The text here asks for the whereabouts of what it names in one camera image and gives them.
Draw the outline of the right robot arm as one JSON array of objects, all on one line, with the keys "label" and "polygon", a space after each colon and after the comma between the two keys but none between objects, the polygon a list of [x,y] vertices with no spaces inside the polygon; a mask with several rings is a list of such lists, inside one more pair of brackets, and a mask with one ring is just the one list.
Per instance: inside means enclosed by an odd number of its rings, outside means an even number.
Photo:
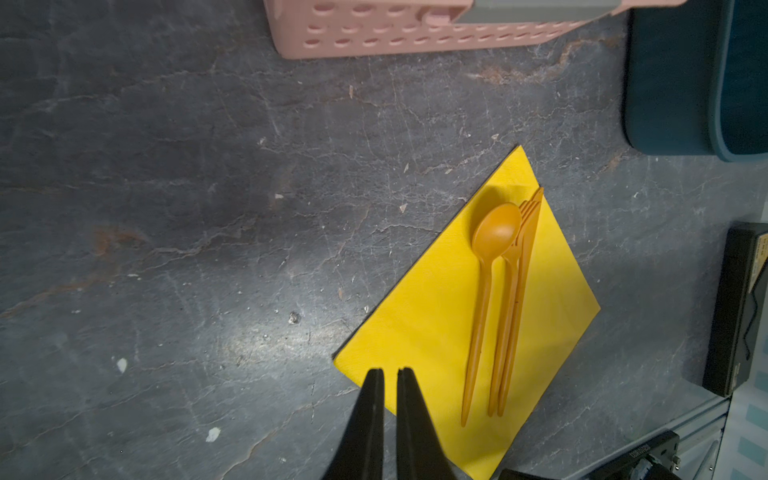
[{"label": "right robot arm", "polygon": [[569,476],[569,479],[676,480],[679,479],[676,474],[679,443],[678,434],[665,430],[585,473]]}]

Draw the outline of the orange plastic fork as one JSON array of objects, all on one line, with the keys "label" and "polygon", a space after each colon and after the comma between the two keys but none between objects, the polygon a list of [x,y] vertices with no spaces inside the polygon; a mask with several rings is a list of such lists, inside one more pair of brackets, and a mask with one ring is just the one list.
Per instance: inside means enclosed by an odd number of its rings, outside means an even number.
[{"label": "orange plastic fork", "polygon": [[520,210],[522,223],[520,232],[513,240],[513,243],[501,255],[506,263],[506,271],[508,274],[507,282],[505,284],[507,297],[501,308],[497,330],[496,350],[494,354],[493,374],[487,410],[489,417],[494,414],[499,416],[503,415],[505,401],[502,399],[502,394],[504,393],[504,388],[509,384],[514,358],[513,342],[516,335],[515,305],[520,279],[518,263],[522,256],[520,236],[525,231],[525,227],[537,205],[538,201],[534,198],[521,203]]}]

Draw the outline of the yellow paper napkin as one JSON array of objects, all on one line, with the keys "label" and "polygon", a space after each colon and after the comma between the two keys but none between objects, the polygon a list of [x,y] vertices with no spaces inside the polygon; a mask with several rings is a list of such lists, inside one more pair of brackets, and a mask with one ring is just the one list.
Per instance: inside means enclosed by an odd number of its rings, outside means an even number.
[{"label": "yellow paper napkin", "polygon": [[529,199],[538,182],[515,148],[348,339],[335,367],[356,384],[385,373],[385,404],[394,409],[397,374],[415,372],[446,457],[473,479],[489,479],[546,389],[599,312],[549,206],[539,219],[521,315],[511,386],[502,416],[487,413],[505,268],[494,286],[468,417],[461,414],[465,370],[480,278],[470,248],[474,225],[495,206]]}]

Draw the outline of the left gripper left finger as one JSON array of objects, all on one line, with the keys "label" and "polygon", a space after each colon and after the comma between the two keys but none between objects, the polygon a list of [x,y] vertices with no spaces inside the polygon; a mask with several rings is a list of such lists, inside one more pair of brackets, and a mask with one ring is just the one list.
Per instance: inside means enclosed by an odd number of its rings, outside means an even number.
[{"label": "left gripper left finger", "polygon": [[371,369],[323,480],[382,479],[384,401],[384,372],[382,369]]}]

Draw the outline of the orange plastic spoon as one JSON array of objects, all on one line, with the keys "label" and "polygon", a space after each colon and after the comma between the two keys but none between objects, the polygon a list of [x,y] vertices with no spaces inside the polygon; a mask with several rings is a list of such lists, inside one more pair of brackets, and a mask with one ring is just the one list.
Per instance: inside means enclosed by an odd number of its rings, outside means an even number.
[{"label": "orange plastic spoon", "polygon": [[479,371],[492,291],[493,262],[512,245],[521,223],[522,214],[519,207],[505,202],[490,210],[476,225],[471,236],[471,250],[479,263],[479,283],[462,397],[462,427],[468,422]]}]

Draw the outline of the orange plastic knife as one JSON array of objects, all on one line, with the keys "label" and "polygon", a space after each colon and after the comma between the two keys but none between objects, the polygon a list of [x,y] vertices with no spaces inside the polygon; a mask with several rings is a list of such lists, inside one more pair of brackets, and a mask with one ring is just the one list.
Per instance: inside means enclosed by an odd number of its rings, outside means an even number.
[{"label": "orange plastic knife", "polygon": [[510,306],[507,307],[505,321],[509,326],[507,350],[504,357],[504,368],[502,381],[498,392],[499,416],[504,414],[506,401],[509,393],[512,369],[514,365],[517,343],[519,340],[519,330],[522,317],[522,308],[525,298],[527,276],[530,269],[531,255],[535,241],[536,230],[541,210],[544,188],[539,187],[530,200],[524,203],[522,213],[523,221],[521,231],[515,241],[503,258],[508,262],[510,259],[517,261],[514,289],[510,290]]}]

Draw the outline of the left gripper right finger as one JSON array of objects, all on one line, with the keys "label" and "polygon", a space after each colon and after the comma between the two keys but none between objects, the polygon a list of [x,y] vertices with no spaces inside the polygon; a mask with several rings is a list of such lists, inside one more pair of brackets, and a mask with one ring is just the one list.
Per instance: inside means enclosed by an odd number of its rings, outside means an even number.
[{"label": "left gripper right finger", "polygon": [[456,480],[411,368],[398,371],[396,406],[397,478]]}]

